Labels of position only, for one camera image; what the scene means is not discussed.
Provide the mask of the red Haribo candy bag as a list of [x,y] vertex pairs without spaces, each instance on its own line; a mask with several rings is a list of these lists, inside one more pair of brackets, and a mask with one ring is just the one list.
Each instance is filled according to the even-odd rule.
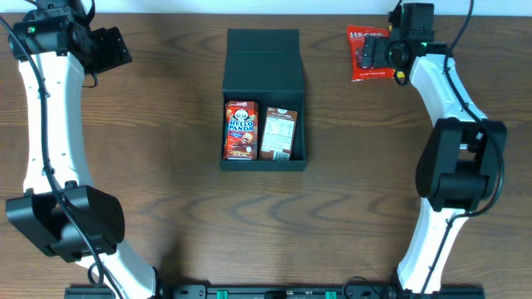
[[389,37],[389,30],[378,27],[353,26],[347,27],[347,40],[352,57],[352,81],[368,79],[393,78],[392,68],[362,67],[362,53],[366,37]]

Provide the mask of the dark green box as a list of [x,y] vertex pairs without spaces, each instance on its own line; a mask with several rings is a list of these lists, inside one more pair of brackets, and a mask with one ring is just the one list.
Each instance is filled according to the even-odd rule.
[[236,29],[227,32],[223,103],[253,101],[259,108],[259,138],[269,107],[298,113],[291,157],[285,161],[225,159],[223,171],[303,171],[307,165],[305,78],[297,29]]

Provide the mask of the brown Pocky box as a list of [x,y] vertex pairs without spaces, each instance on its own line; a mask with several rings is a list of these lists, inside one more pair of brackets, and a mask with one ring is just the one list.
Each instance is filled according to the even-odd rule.
[[266,113],[259,158],[290,160],[298,112],[269,107]]

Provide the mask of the red Hello Panda box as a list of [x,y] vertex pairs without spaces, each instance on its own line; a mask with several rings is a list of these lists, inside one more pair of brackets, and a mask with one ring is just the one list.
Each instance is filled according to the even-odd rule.
[[224,159],[257,159],[259,106],[232,100],[225,105]]

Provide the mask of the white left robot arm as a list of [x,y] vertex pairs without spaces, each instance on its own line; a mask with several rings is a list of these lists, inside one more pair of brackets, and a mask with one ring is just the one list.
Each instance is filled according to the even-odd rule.
[[126,241],[118,199],[94,187],[82,133],[84,80],[130,63],[131,55],[117,28],[91,28],[95,11],[82,2],[33,6],[7,26],[29,139],[23,194],[6,202],[7,219],[44,255],[84,267],[93,295],[155,298],[156,270]]

